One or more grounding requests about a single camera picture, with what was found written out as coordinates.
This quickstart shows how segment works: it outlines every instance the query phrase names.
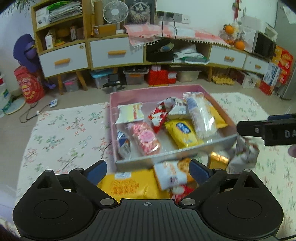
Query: yellow snack package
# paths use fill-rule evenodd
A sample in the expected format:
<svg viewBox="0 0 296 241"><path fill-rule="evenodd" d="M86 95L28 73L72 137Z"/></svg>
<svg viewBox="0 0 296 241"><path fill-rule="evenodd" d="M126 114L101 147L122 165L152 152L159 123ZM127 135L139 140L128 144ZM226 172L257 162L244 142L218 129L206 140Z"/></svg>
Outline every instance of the yellow snack package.
<svg viewBox="0 0 296 241"><path fill-rule="evenodd" d="M225 122L225 120L220 116L218 111L213 106L209 106L209 109L210 109L211 115L215 119L215 124L217 129L228 126L228 124Z"/></svg>
<svg viewBox="0 0 296 241"><path fill-rule="evenodd" d="M165 123L165 127L180 149L204 143L196 137L190 120L170 120Z"/></svg>
<svg viewBox="0 0 296 241"><path fill-rule="evenodd" d="M136 172L118 172L106 175L97 185L119 203L122 198L168 199L167 191L160 191L153 169Z"/></svg>

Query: clear storage container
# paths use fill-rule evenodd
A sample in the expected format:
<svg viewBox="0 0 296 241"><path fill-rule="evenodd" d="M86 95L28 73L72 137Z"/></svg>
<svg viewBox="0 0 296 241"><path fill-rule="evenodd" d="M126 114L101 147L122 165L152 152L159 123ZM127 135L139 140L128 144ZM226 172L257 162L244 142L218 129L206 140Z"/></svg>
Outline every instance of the clear storage container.
<svg viewBox="0 0 296 241"><path fill-rule="evenodd" d="M108 83L108 76L110 74L113 74L113 69L105 69L100 72L93 70L90 71L90 74L95 81L96 87L100 89L103 87L104 84Z"/></svg>
<svg viewBox="0 0 296 241"><path fill-rule="evenodd" d="M63 84L65 85L67 92L79 90L78 77L76 74L68 75L63 81Z"/></svg>
<svg viewBox="0 0 296 241"><path fill-rule="evenodd" d="M128 85L140 85L144 83L144 76L145 74L148 74L149 70L145 73L128 73L123 72L126 75L126 83Z"/></svg>
<svg viewBox="0 0 296 241"><path fill-rule="evenodd" d="M180 71L177 74L177 80L179 82L196 81L198 79L198 76L199 76L200 72L201 72L201 70L196 70L196 71Z"/></svg>

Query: red snack package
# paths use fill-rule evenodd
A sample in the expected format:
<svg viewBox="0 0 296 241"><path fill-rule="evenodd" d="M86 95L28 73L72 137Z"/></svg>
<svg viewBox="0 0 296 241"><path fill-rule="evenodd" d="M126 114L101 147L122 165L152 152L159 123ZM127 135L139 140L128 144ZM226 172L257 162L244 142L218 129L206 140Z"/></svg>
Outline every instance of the red snack package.
<svg viewBox="0 0 296 241"><path fill-rule="evenodd" d="M176 203L179 203L181 201L181 199L183 199L184 197L186 197L189 193L193 192L194 189L188 187L187 185L181 185L178 187L174 187L172 189L172 199L174 199L176 201Z"/></svg>
<svg viewBox="0 0 296 241"><path fill-rule="evenodd" d="M154 155L160 152L161 144L147 122L131 122L128 128L144 155Z"/></svg>
<svg viewBox="0 0 296 241"><path fill-rule="evenodd" d="M168 112L165 108L164 102L161 102L159 106L157 106L157 108L149 114L148 118L152 122L153 130L155 133L158 133L160 131L160 128L165 122L167 115Z"/></svg>

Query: floral rug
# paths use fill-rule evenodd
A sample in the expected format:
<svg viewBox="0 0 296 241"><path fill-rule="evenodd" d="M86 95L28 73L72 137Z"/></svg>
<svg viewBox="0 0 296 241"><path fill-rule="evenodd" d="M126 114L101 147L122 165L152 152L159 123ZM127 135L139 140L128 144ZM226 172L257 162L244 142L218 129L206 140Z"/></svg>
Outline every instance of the floral rug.
<svg viewBox="0 0 296 241"><path fill-rule="evenodd" d="M268 117L261 106L249 96L240 93L217 93L212 96L235 123L243 120L266 120ZM260 149L254 172L284 210L284 220L277 237L293 235L296 233L296 158L288 155L288 146L266 147L260 138L253 138L252 141ZM41 113L23 155L17 201L46 169L63 174L75 167L86 169L104 159L108 172L115 171L109 144L108 103Z"/></svg>

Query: pink box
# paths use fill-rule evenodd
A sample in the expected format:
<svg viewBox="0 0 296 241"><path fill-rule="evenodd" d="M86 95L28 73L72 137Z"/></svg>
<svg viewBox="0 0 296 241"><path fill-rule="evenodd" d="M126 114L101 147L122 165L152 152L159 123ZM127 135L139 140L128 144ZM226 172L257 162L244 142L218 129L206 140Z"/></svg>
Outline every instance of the pink box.
<svg viewBox="0 0 296 241"><path fill-rule="evenodd" d="M118 118L119 105L132 104L142 102L142 111L147 116L157 106L157 102L162 101L168 97L183 98L185 92L203 92L205 97L212 103L215 109L219 112L221 117L228 124L228 127L219 130L219 137L210 143L199 145L196 147L184 149L168 149L163 153L151 156L138 156L130 160L120 160L117 152L117 127L115 122ZM153 88L143 88L128 91L119 91L110 94L110 126L111 138L113 147L113 157L116 162L118 171L125 172L135 169L152 168L154 164L165 160L178 160L183 157L193 156L197 153L204 152L210 153L213 150L230 149L236 139L236 125L220 107L220 105L213 99L213 97L201 85L174 85L174 86L161 86Z"/></svg>

